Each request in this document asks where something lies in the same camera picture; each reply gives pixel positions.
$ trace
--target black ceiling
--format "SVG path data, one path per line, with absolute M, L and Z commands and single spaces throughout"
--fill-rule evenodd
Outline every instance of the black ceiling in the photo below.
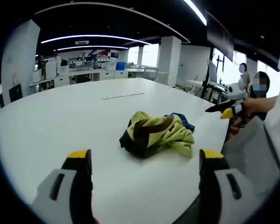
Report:
M 208 10 L 236 40 L 242 42 L 236 44 L 235 49 L 245 51 L 251 57 L 258 59 L 264 57 L 257 51 L 257 49 L 262 49 L 273 57 L 279 58 L 280 0 L 275 0 L 273 3 L 253 0 L 192 1 L 204 15 L 205 10 Z M 136 11 L 169 24 L 184 37 L 189 38 L 191 44 L 209 46 L 206 41 L 206 27 L 183 0 L 96 0 L 96 2 L 132 7 Z M 34 15 L 40 10 L 64 3 L 70 3 L 70 1 L 41 1 L 37 4 L 30 2 L 22 7 L 17 6 L 23 21 L 32 18 L 41 28 L 37 53 L 49 54 L 57 48 L 74 46 L 74 41 L 84 40 L 75 38 L 40 44 L 41 41 L 64 35 L 102 34 L 133 39 L 175 35 L 182 42 L 186 41 L 169 28 L 151 19 L 114 7 L 70 5 Z M 128 42 L 110 38 L 86 38 L 86 40 L 89 40 L 91 45 L 122 46 Z M 160 39 L 148 42 L 160 42 Z

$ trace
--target computer monitor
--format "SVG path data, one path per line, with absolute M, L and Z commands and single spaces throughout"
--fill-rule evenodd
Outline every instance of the computer monitor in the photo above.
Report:
M 206 12 L 207 20 L 207 40 L 211 42 L 219 51 L 233 61 L 234 40 L 225 27 Z
M 216 66 L 209 59 L 207 60 L 207 64 L 209 66 L 210 82 L 217 83 L 217 69 L 216 69 Z

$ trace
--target white cabinet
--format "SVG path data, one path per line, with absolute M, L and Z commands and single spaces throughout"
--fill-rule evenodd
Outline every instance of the white cabinet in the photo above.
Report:
M 99 80 L 114 79 L 114 71 L 100 72 Z
M 48 61 L 46 63 L 46 79 L 56 77 L 57 75 L 56 69 L 57 69 L 56 62 L 54 60 Z
M 115 79 L 117 78 L 127 78 L 128 71 L 115 71 Z
M 70 84 L 70 79 L 67 76 L 54 78 L 54 86 L 60 87 Z

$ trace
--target yellow-green cloth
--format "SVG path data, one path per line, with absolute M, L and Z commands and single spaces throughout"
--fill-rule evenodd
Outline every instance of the yellow-green cloth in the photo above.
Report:
M 131 141 L 126 140 L 127 136 L 124 134 L 120 143 L 132 154 L 150 154 L 140 150 L 152 150 L 156 153 L 162 150 L 163 145 L 168 144 L 178 153 L 192 157 L 193 134 L 182 125 L 177 115 L 154 118 L 138 111 L 132 116 L 126 132 Z

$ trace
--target black chair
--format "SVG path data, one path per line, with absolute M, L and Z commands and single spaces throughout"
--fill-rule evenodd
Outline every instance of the black chair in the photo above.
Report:
M 10 102 L 23 98 L 21 84 L 18 84 L 9 90 Z

